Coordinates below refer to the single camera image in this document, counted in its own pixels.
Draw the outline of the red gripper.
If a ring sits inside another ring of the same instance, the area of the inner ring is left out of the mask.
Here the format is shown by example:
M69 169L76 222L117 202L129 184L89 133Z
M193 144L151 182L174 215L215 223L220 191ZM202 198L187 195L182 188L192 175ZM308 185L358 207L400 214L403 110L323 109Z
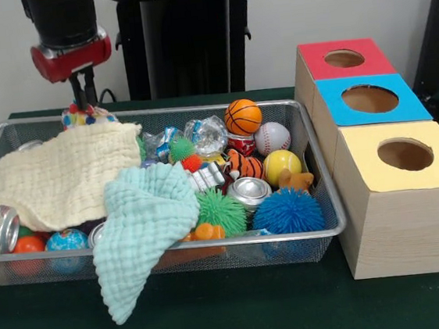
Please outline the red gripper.
M98 27L94 39L85 45L64 49L34 45L30 48L30 56L44 79L51 83L70 79L74 101L77 108L82 111L86 109L87 102L90 105L98 103L92 67L107 61L111 56L111 51L111 40L107 32L103 27ZM84 69L84 91L77 74L82 69Z

